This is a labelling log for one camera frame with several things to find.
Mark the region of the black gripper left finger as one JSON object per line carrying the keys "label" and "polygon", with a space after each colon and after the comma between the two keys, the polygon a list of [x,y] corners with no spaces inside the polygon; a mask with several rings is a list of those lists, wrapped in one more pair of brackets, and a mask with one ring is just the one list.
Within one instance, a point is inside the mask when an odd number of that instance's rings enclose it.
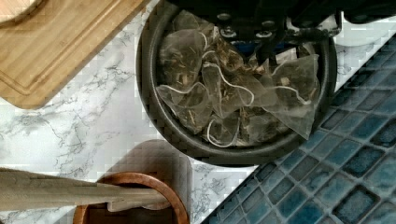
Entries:
{"label": "black gripper left finger", "polygon": [[285,37],[287,0],[221,0],[217,26],[247,62],[256,55],[260,63],[274,55]]}

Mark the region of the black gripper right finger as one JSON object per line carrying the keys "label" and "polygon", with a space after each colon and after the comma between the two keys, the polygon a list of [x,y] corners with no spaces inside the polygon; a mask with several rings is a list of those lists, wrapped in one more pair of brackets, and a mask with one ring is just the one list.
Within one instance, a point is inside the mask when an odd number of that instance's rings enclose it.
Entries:
{"label": "black gripper right finger", "polygon": [[303,39],[375,42],[395,27],[395,0],[296,0],[287,17]]}

